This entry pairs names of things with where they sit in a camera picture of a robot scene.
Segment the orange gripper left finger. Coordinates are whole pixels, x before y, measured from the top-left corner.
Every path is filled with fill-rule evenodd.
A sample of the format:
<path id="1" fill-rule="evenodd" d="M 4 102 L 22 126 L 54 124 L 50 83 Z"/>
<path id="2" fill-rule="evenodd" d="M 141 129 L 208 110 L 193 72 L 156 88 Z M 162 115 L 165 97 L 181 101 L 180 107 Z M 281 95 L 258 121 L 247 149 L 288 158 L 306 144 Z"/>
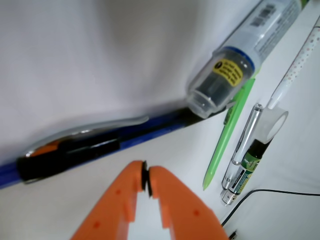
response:
<path id="1" fill-rule="evenodd" d="M 126 240 L 135 221 L 137 195 L 145 190 L 146 162 L 129 163 L 81 223 L 73 240 Z"/>

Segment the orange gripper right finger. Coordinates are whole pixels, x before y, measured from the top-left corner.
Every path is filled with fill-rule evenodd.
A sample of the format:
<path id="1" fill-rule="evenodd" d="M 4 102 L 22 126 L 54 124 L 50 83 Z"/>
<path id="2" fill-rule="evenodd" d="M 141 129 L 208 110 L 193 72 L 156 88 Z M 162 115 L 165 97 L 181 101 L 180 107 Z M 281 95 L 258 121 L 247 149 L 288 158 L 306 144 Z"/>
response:
<path id="1" fill-rule="evenodd" d="M 227 240 L 215 213 L 173 173 L 149 168 L 152 197 L 158 200 L 162 227 L 172 240 Z"/>

